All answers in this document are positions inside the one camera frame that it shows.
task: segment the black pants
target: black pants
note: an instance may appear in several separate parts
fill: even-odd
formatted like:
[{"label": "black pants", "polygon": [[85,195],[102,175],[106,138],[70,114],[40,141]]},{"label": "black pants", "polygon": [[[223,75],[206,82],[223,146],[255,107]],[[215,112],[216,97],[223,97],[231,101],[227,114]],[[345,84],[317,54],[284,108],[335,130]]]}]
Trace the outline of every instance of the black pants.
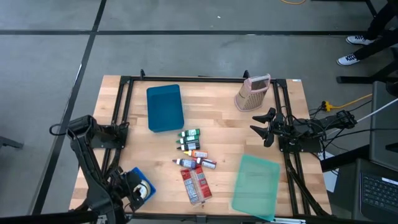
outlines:
[{"label": "black pants", "polygon": [[[392,6],[386,4],[373,19],[371,26],[369,27],[367,33],[364,35],[365,39],[376,39],[377,36],[384,30],[386,24],[394,16],[395,13],[392,9]],[[358,60],[362,60],[396,43],[398,43],[398,29],[392,31],[391,34],[388,34],[387,36],[382,37],[381,39],[355,51],[354,55]]]}]

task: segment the sneaker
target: sneaker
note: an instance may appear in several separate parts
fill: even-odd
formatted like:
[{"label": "sneaker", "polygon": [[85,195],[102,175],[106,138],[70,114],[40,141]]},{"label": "sneaker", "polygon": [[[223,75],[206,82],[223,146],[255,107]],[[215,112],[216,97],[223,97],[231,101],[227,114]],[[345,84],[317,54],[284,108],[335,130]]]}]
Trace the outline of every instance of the sneaker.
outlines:
[{"label": "sneaker", "polygon": [[353,64],[359,62],[359,60],[356,59],[354,54],[349,54],[347,56],[337,59],[336,62],[338,65],[347,66],[347,65],[353,65]]},{"label": "sneaker", "polygon": [[374,40],[365,39],[363,35],[349,36],[346,38],[346,41],[354,45],[369,45],[374,42]]}]

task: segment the green transparent tray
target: green transparent tray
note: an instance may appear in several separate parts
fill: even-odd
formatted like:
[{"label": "green transparent tray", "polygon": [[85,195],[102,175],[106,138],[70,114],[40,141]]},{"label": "green transparent tray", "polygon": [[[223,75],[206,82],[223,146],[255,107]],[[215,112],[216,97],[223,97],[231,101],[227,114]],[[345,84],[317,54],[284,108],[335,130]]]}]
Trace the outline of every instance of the green transparent tray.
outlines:
[{"label": "green transparent tray", "polygon": [[273,221],[278,182],[278,163],[243,155],[235,183],[232,208]]}]

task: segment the gray concrete floor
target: gray concrete floor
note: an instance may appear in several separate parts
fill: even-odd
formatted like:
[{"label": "gray concrete floor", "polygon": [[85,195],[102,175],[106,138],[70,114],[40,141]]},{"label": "gray concrete floor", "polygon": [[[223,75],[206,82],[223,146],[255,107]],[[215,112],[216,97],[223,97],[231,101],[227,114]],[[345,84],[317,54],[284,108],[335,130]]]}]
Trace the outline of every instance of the gray concrete floor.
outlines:
[{"label": "gray concrete floor", "polygon": [[[380,9],[383,1],[374,1]],[[91,29],[99,0],[0,0],[0,29]],[[365,30],[371,14],[363,2],[108,0],[100,30]],[[0,150],[0,217],[25,215],[73,85],[87,36],[0,35],[0,136],[25,143]],[[335,60],[358,49],[344,37],[297,36],[97,36],[73,118],[92,114],[103,75],[210,75],[270,73],[303,80],[308,107],[334,105],[367,95],[370,85],[338,85],[338,75],[367,76],[392,60],[384,50],[351,67]],[[370,105],[355,111],[361,118]],[[369,121],[355,130],[369,127]],[[368,133],[335,143],[354,149]],[[331,146],[332,154],[342,153]],[[65,141],[44,212],[68,209],[77,161]]]}]

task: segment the wooden tabletop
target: wooden tabletop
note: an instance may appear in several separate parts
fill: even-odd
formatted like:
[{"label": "wooden tabletop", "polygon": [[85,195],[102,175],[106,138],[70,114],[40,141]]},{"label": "wooden tabletop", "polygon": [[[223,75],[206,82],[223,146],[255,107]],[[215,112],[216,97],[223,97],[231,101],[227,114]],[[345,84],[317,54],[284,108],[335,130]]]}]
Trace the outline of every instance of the wooden tabletop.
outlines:
[{"label": "wooden tabletop", "polygon": [[[119,80],[120,76],[114,75],[105,75],[103,78],[93,115],[98,124],[111,122]],[[148,128],[146,90],[149,87],[174,83],[180,85],[184,129],[200,128],[201,150],[208,151],[209,159],[217,162],[215,170],[203,168],[213,197],[199,207],[190,204],[180,173],[181,167],[171,161],[176,158],[188,159],[187,155],[176,150],[178,145],[175,141],[181,130],[153,133]],[[287,84],[293,114],[298,118],[308,118],[301,81],[287,80]],[[261,138],[249,128],[251,124],[261,124],[252,120],[252,116],[265,114],[270,107],[275,107],[273,89],[271,87],[268,90],[261,108],[240,112],[235,107],[233,97],[241,86],[242,83],[134,82],[128,118],[129,136],[119,165],[125,171],[134,167],[140,168],[156,188],[156,194],[136,213],[247,215],[231,207],[239,163],[245,153],[280,165],[276,216],[292,215],[284,158],[279,152],[278,143],[275,141],[270,148],[265,148]],[[120,107],[119,122],[123,104],[122,102]],[[104,149],[95,149],[95,154],[101,166]],[[322,208],[331,213],[319,160],[309,153],[300,155],[306,186]],[[70,208],[76,208],[84,201],[87,188],[83,173],[79,170]],[[299,212],[303,213],[301,194],[297,186],[296,196]]]}]

